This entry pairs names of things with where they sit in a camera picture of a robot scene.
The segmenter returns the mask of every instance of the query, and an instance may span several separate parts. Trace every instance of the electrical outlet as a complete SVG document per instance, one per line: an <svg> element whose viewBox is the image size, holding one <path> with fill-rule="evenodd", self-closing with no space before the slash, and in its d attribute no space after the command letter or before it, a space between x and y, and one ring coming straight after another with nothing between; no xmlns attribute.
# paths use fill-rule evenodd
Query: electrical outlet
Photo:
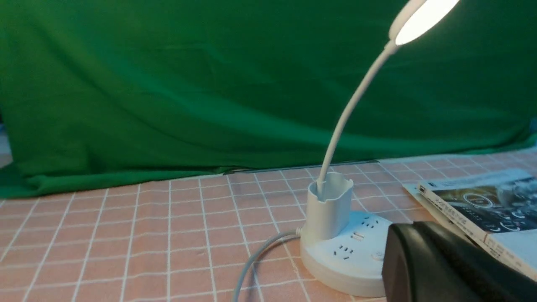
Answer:
<svg viewBox="0 0 537 302"><path fill-rule="evenodd" d="M350 247L344 245L339 245L337 249L334 250L334 256L342 257L343 260L347 260L351 257L354 250Z"/></svg>
<svg viewBox="0 0 537 302"><path fill-rule="evenodd" d="M372 219L371 217L366 217L360 224L368 228L374 228L379 224L379 220L374 218Z"/></svg>

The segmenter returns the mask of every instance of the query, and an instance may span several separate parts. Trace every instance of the desk lamp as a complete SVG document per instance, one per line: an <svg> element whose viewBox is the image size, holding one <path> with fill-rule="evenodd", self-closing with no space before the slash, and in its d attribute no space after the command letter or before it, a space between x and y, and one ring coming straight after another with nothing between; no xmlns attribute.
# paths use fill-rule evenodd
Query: desk lamp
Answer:
<svg viewBox="0 0 537 302"><path fill-rule="evenodd" d="M324 156L317 181L308 187L306 224L267 240L246 262L235 288L238 295L247 270L271 244L287 236L300 236L304 266L325 285L360 297L385 296L382 264L390 221L365 212L351 211L354 183L328 169L343 128L376 73L399 47L431 29L459 0L410 0L389 30L390 41L373 62L339 118Z"/></svg>

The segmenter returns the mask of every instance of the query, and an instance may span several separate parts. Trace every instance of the black object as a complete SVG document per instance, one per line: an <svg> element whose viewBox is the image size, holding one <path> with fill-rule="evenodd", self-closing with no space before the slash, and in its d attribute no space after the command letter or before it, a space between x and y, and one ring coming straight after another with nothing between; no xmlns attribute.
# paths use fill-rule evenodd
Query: black object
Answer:
<svg viewBox="0 0 537 302"><path fill-rule="evenodd" d="M435 222L392 224L387 302L535 302L537 283Z"/></svg>

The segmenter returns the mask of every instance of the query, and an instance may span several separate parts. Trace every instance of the lamp head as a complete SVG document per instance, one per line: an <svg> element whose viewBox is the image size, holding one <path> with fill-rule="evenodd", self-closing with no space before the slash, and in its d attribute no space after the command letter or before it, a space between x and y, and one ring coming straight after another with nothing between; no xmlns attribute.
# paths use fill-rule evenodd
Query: lamp head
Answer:
<svg viewBox="0 0 537 302"><path fill-rule="evenodd" d="M459 0L410 0L391 25L389 37L397 45L414 41L451 11Z"/></svg>

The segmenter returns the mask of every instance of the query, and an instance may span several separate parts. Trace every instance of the book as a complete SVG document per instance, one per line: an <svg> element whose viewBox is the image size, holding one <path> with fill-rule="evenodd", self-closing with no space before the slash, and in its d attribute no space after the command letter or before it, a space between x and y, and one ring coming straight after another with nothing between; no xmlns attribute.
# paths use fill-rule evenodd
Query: book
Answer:
<svg viewBox="0 0 537 302"><path fill-rule="evenodd" d="M421 181L418 190L491 256L537 281L535 177L508 169Z"/></svg>
<svg viewBox="0 0 537 302"><path fill-rule="evenodd" d="M444 228L447 228L455 235L459 236L460 238L470 241L468 239L468 235L466 235L461 229L459 229L454 222L451 221L447 216L445 216L442 211L432 202L429 202L425 197L421 195L421 193L418 190L418 186L415 184L406 183L403 184L403 188L414 197L414 199L419 202L423 206L424 209L426 209L433 218L435 218L441 226Z"/></svg>
<svg viewBox="0 0 537 302"><path fill-rule="evenodd" d="M415 184L403 184L403 187L407 190L409 194L411 194L416 201L418 201L424 209L426 209L433 218L437 220L437 222L442 225L444 228L447 228L449 231L454 233L455 235L459 236L460 238L472 243L473 245L483 249L487 253L489 253L492 257L497 259L498 261L502 262L503 264L507 265L508 267L518 270L515 265L511 262L510 259L506 258L505 256L502 256L495 252L493 249L485 245L485 243L481 240L479 240L476 237L471 238L469 235L465 234L452 220L452 218L449 218L447 214L442 213L441 209L434 204L433 201L427 200L419 191L417 185Z"/></svg>

